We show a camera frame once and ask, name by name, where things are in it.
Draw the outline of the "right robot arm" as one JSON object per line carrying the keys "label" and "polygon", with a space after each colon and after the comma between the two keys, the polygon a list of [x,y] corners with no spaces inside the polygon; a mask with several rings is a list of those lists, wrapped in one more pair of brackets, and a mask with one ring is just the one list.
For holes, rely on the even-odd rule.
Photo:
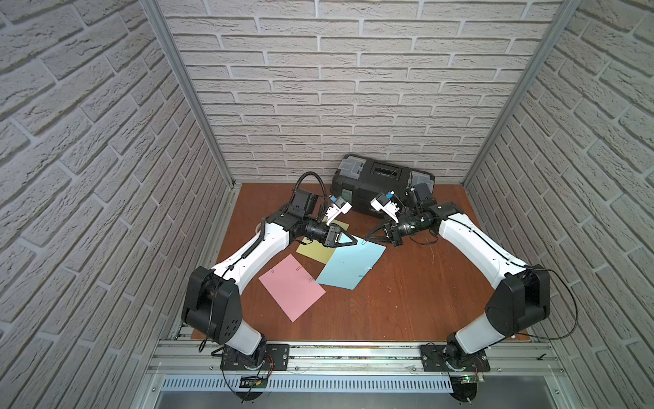
{"label": "right robot arm", "polygon": [[484,312],[448,337],[445,357],[453,361],[471,357],[549,317],[548,270],[504,250],[459,206],[437,202],[425,183],[409,188],[403,199],[394,192],[377,194],[370,206],[385,220],[369,232],[368,240],[400,246],[405,237],[429,231],[454,245],[494,290]]}

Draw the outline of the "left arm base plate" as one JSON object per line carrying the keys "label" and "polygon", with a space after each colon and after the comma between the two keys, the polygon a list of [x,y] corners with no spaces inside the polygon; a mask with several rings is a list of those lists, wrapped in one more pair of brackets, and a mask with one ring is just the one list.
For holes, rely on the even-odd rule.
{"label": "left arm base plate", "polygon": [[221,356],[221,370],[229,371],[286,371],[290,357],[289,344],[267,344],[254,354],[243,354],[225,346]]}

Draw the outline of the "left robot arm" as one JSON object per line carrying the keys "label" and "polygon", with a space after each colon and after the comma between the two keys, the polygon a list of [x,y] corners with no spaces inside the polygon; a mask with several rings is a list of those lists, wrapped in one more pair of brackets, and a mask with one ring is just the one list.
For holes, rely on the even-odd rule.
{"label": "left robot arm", "polygon": [[356,245],[358,240],[334,220],[352,205],[342,197],[327,199],[327,210],[313,215],[316,194],[295,189],[290,202],[262,218],[258,233],[233,255],[211,268],[198,267],[189,277],[182,321],[218,344],[259,365],[267,340],[243,319],[241,294],[256,274],[293,240],[305,237],[328,248]]}

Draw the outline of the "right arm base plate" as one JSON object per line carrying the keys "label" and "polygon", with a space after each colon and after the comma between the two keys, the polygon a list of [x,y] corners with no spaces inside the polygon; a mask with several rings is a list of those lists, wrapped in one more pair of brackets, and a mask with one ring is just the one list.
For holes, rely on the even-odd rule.
{"label": "right arm base plate", "polygon": [[420,345],[419,349],[422,366],[427,373],[487,373],[491,370],[484,349],[466,354],[454,344],[434,343]]}

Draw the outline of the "light blue paper sheet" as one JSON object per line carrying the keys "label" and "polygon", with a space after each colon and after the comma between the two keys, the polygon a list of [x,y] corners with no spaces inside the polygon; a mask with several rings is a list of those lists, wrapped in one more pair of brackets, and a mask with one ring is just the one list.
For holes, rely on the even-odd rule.
{"label": "light blue paper sheet", "polygon": [[359,243],[356,246],[336,248],[330,261],[325,264],[318,276],[316,280],[318,284],[354,290],[374,268],[386,247],[357,238]]}

